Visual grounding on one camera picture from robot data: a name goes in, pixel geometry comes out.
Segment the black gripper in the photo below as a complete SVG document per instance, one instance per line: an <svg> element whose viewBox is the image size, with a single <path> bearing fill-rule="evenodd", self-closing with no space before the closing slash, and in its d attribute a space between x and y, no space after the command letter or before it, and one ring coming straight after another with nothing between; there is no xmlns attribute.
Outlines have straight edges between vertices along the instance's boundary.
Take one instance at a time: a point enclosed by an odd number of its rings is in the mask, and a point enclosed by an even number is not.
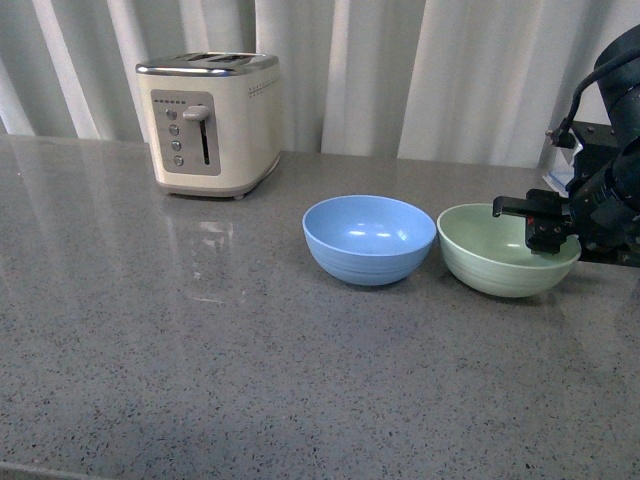
<svg viewBox="0 0 640 480"><path fill-rule="evenodd" d="M496 197L492 215L526 217L525 244L536 254L559 254L575 233L583 261L637 263L639 144L621 148L614 129L604 124L576 121L571 133L581 149L573 154L569 200L531 189L525 199Z"/></svg>

